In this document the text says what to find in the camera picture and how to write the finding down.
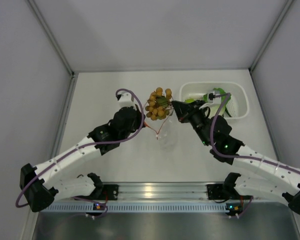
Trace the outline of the green fake apple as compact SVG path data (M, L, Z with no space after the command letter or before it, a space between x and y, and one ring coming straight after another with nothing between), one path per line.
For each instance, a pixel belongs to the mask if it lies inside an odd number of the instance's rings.
M188 98L188 99L186 99L184 102L190 104L190 103L193 103L193 102L195 102L195 101L196 101L196 100L193 99L193 98Z

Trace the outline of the brown fake longan bunch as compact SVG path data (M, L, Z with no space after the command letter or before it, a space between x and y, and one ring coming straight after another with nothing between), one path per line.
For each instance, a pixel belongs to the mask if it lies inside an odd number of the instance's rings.
M173 92L170 88L156 88L144 105L145 115L152 121L165 120L173 114Z

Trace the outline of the green fake lettuce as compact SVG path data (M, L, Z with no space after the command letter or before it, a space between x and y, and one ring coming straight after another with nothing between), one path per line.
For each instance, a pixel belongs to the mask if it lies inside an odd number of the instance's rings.
M213 88L211 90L212 91L219 91L220 92L220 97L221 97L221 104L222 103L225 103L223 105L223 107L220 109L220 112L219 112L219 115L223 117L223 113L225 111L225 108L227 107L227 104L229 102L229 100L231 99L231 95L229 95L229 98L226 100L227 98L227 93L222 89L222 88ZM209 112L209 118L212 118L216 115L217 113L217 110L220 108L220 105L221 104L210 104L210 103L205 103L207 105L207 107L210 109L210 112Z

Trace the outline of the clear zip bag orange seal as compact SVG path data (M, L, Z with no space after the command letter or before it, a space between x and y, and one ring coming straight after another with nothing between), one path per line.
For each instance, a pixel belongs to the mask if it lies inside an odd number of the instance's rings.
M166 118L162 120L146 121L145 127L150 130L154 136L155 142L160 150L172 151L178 141L177 123L178 120L175 111L172 110Z

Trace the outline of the dark green fake vegetable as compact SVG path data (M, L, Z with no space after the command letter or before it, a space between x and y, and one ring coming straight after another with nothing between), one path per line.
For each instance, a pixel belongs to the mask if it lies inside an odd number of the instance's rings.
M224 113L222 115L223 117L232 118L233 116L230 114L228 108L226 107L224 110Z

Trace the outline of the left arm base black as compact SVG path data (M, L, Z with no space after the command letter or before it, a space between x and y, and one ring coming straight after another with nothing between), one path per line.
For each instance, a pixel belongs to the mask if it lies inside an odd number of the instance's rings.
M119 195L118 184L105 184L101 190L98 191L96 200L98 201L117 201Z

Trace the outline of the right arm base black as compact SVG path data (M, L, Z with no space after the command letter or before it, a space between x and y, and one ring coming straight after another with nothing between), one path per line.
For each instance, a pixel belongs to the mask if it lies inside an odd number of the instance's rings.
M209 200L218 201L227 199L227 195L223 191L222 183L207 184L206 189Z

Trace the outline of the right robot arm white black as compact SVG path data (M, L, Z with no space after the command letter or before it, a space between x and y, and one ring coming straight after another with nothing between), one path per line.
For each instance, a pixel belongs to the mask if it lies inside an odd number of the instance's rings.
M295 168L258 153L232 137L232 127L219 114L209 118L210 108L203 100L186 103L174 100L172 106L180 123L191 124L210 153L221 163L245 169L259 178L231 172L223 182L225 196L253 196L276 201L300 215L300 168Z

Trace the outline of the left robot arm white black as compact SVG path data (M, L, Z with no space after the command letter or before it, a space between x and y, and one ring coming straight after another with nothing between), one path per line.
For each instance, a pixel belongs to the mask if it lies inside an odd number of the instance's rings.
M27 206L36 213L63 199L100 199L105 193L104 184L95 173L73 179L65 179L65 176L130 140L144 127L144 120L143 111L133 106L123 107L108 123L96 127L60 155L35 166L24 165L20 170L19 186Z

